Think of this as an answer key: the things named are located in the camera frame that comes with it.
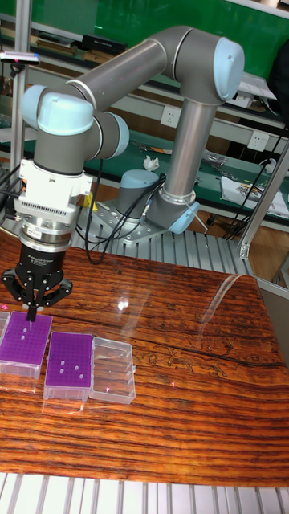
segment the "white paper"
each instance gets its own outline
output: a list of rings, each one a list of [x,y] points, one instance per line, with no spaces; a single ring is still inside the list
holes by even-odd
[[[221,178],[221,189],[222,199],[228,202],[234,202],[238,205],[242,205],[248,192],[247,188],[242,188],[241,182],[235,182],[227,177]],[[245,207],[248,209],[254,209],[257,205],[258,200],[261,197],[261,193],[252,193],[246,201]],[[271,203],[268,214],[275,214],[276,216],[282,216],[283,218],[289,218],[289,211],[281,191],[278,191],[275,195],[273,202]]]
[[[257,77],[256,75],[251,75],[250,73],[243,73],[242,80],[238,86],[238,91],[277,100],[276,96],[268,88],[265,79]]]
[[[25,128],[25,141],[35,141],[37,131],[31,127]],[[0,143],[10,143],[12,141],[12,128],[0,128]]]

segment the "wall outlet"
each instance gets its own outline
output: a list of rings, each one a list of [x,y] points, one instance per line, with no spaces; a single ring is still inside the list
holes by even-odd
[[[263,152],[266,148],[266,144],[269,141],[269,134],[265,132],[256,132],[253,131],[251,139],[247,145],[247,148],[251,148],[252,150],[256,150],[257,152]]]
[[[175,129],[180,119],[180,115],[181,109],[178,107],[171,107],[170,105],[166,105],[161,116],[161,124],[167,125],[168,127],[173,127]]]

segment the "robotic arm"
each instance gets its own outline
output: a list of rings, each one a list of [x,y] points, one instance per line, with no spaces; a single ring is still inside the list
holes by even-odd
[[[20,261],[4,272],[2,281],[17,301],[28,305],[28,320],[34,320],[38,307],[71,292],[62,263],[75,228],[77,198],[88,194],[92,183],[83,173],[84,161],[114,157],[128,144],[127,125],[105,109],[157,74],[181,83],[185,101],[169,172],[148,211],[150,221],[180,233],[193,218],[193,185],[217,106],[234,96],[243,66],[237,43],[173,27],[58,91],[27,90],[22,114],[38,136],[34,160],[21,162],[26,192],[14,201],[22,218]]]

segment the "clear plastic box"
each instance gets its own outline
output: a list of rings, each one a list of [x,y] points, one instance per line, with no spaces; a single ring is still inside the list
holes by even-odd
[[[110,339],[93,340],[93,375],[90,398],[105,402],[132,403],[136,397],[132,346]]]
[[[2,337],[6,331],[6,327],[9,323],[10,313],[8,311],[0,312],[0,344],[2,343]]]
[[[53,332],[43,397],[129,404],[136,397],[135,370],[127,343]]]
[[[38,379],[51,330],[52,316],[26,320],[26,312],[0,313],[0,373]]]

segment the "workbench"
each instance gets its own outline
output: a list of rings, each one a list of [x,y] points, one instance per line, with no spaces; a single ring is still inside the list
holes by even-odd
[[[0,233],[0,247],[2,272],[20,243]],[[79,249],[63,270],[74,289],[44,311],[52,330],[130,343],[136,399],[44,401],[46,359],[39,381],[1,375],[0,471],[288,485],[289,373],[253,277],[118,255],[93,267]],[[2,284],[0,298],[22,310]]]

